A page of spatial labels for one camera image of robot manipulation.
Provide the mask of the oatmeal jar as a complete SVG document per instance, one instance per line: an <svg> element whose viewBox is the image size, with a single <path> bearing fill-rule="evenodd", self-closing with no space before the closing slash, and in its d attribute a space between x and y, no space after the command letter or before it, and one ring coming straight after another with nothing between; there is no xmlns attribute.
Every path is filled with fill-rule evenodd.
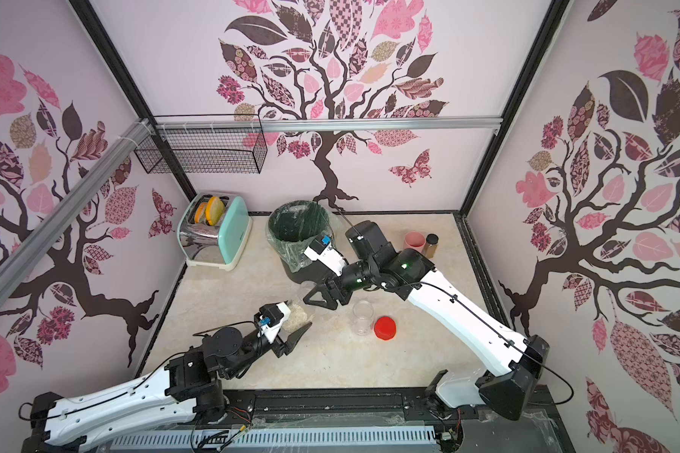
<svg viewBox="0 0 680 453"><path fill-rule="evenodd" d="M357 301L352 307L352 329L356 335L365 336L372 331L375 313L373 306L366 300Z"/></svg>

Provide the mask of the red jar lid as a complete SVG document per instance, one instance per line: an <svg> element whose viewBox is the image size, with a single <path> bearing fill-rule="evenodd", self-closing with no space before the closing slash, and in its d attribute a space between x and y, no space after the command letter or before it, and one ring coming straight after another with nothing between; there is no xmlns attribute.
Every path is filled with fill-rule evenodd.
<svg viewBox="0 0 680 453"><path fill-rule="evenodd" d="M375 321L373 331L378 339L390 341L394 339L397 334L397 324L393 318L382 316Z"/></svg>

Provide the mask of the clear jar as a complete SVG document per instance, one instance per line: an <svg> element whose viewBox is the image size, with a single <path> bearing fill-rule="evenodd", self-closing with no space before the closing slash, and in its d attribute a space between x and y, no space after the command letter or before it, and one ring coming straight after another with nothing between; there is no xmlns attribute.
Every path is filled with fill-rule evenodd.
<svg viewBox="0 0 680 453"><path fill-rule="evenodd" d="M291 311L289 319L283 323L283 331L287 334L294 333L300 328L313 321L315 307L304 302L305 296L315 289L315 283L305 281L300 283L291 293L287 306Z"/></svg>

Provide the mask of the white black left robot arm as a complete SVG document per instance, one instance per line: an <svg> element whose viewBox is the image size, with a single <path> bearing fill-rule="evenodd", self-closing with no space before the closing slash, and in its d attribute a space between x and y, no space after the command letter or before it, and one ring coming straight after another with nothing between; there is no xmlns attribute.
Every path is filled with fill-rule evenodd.
<svg viewBox="0 0 680 453"><path fill-rule="evenodd" d="M31 404L31 434L22 449L87 452L141 430L220 421L229 408L223 382L241 379L268 352L290 354L311 326L305 323L286 338L281 338L281 325L266 322L247 335L224 327L133 381L76 398L40 394Z"/></svg>

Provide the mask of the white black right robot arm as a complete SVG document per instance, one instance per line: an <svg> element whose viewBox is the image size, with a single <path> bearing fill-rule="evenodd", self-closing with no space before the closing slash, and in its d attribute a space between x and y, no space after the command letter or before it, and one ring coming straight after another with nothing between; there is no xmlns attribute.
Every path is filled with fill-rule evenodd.
<svg viewBox="0 0 680 453"><path fill-rule="evenodd" d="M517 421L530 401L549 354L538 335L526 337L504 326L457 290L436 265L415 249L396 251L371 221L346 233L358 260L350 263L319 234L304 250L330 275L315 285L317 306L336 310L354 293L380 289L428 313L473 352L483 368L466 374L445 372L433 384L436 397L449 408L485 405L501 417Z"/></svg>

